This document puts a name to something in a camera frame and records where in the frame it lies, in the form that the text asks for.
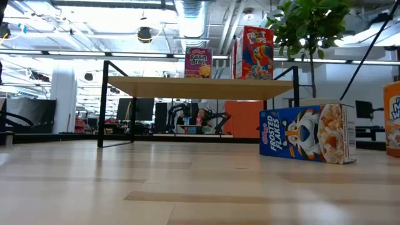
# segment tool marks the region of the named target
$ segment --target wooden tabletop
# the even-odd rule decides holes
[[[293,88],[291,81],[109,77],[109,84],[137,98],[268,100]]]

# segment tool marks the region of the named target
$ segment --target froot loops box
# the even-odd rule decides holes
[[[400,82],[383,88],[386,153],[400,157]]]
[[[237,40],[236,79],[273,79],[274,31],[245,26]]]
[[[185,55],[185,78],[210,78],[213,67],[213,49],[187,47]]]
[[[342,104],[260,112],[260,154],[322,163],[356,161],[354,108]]]

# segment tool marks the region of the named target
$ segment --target orange cereal box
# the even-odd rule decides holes
[[[236,79],[273,79],[274,31],[245,26],[236,51]]]
[[[185,78],[211,78],[213,49],[209,47],[187,47],[185,56]]]
[[[383,87],[386,153],[400,157],[400,82]]]

